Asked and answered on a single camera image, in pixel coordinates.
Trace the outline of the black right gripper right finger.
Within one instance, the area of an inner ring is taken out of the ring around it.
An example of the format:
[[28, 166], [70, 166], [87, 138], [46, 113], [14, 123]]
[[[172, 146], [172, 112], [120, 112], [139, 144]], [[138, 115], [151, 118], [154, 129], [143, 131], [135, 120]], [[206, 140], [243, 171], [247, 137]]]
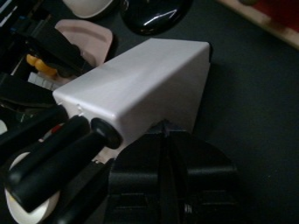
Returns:
[[239, 206], [231, 192], [238, 171], [225, 153], [167, 122], [170, 156], [183, 224], [239, 224]]

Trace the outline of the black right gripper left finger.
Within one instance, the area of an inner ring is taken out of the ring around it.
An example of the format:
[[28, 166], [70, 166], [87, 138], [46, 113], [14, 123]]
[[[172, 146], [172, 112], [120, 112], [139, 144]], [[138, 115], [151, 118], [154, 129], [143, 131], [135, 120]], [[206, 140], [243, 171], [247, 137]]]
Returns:
[[119, 153], [108, 177], [107, 224], [172, 224], [167, 188], [168, 122], [154, 126]]

